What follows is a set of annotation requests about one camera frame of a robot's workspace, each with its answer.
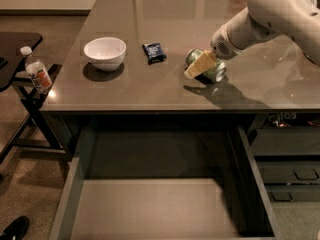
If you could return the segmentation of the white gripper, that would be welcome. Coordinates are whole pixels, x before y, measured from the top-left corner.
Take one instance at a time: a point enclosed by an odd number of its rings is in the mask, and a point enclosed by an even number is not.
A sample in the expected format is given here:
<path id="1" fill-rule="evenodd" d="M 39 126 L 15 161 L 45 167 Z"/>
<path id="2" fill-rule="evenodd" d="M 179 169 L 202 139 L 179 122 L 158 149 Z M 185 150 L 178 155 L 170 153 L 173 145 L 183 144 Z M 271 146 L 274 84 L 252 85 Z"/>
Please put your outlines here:
<path id="1" fill-rule="evenodd" d="M 216 56 L 224 60 L 232 59 L 249 48 L 253 39 L 254 35 L 250 22 L 227 22 L 212 36 L 210 43 L 212 51 L 202 51 L 200 49 L 189 51 L 186 58 L 188 68 L 184 75 L 193 79 L 208 71 L 217 63 Z"/>

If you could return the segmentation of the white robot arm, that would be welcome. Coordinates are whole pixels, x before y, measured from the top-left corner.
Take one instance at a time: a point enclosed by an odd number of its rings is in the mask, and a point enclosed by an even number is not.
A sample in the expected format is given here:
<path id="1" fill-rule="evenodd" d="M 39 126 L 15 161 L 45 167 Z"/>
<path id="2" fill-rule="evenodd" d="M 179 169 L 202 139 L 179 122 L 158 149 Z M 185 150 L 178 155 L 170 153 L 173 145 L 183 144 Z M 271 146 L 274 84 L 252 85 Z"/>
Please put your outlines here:
<path id="1" fill-rule="evenodd" d="M 185 76 L 193 79 L 217 69 L 223 79 L 224 62 L 247 48 L 278 35 L 290 38 L 313 63 L 320 64 L 320 9 L 317 0 L 247 0 L 247 6 L 212 36 L 210 48 L 187 58 Z"/>

